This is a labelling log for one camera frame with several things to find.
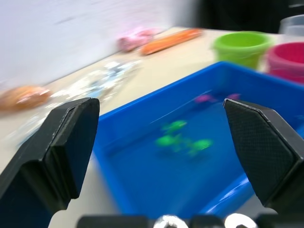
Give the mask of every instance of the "orange toy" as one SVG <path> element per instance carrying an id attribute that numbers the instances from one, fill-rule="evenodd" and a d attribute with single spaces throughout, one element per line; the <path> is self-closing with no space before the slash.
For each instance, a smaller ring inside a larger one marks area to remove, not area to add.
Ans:
<path id="1" fill-rule="evenodd" d="M 141 53 L 143 55 L 149 55 L 199 37 L 201 34 L 202 30 L 199 28 L 184 30 L 144 45 L 141 49 Z"/>

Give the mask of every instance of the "pink plastic cup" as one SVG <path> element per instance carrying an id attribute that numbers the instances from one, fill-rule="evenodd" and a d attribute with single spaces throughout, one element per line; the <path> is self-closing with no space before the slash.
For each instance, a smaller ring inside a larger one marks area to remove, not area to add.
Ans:
<path id="1" fill-rule="evenodd" d="M 304 84 L 304 42 L 273 46 L 267 60 L 269 74 Z"/>

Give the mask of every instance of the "clear plastic container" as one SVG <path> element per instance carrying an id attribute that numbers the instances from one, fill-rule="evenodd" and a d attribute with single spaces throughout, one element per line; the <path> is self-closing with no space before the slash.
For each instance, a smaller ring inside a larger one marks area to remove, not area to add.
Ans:
<path id="1" fill-rule="evenodd" d="M 304 15 L 285 18 L 280 27 L 281 43 L 304 42 Z"/>

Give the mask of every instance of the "bread roll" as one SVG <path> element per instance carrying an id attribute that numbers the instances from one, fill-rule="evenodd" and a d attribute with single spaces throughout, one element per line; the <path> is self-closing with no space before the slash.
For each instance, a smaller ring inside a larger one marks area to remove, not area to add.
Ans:
<path id="1" fill-rule="evenodd" d="M 46 103 L 52 93 L 39 86 L 22 86 L 6 91 L 0 97 L 3 111 L 24 110 Z"/>

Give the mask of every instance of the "green plastic cup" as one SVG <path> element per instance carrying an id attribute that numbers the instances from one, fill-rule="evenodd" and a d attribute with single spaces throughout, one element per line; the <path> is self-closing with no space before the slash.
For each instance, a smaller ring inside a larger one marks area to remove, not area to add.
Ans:
<path id="1" fill-rule="evenodd" d="M 217 38 L 213 48 L 218 61 L 228 61 L 257 69 L 261 56 L 272 46 L 272 41 L 261 32 L 233 32 Z"/>

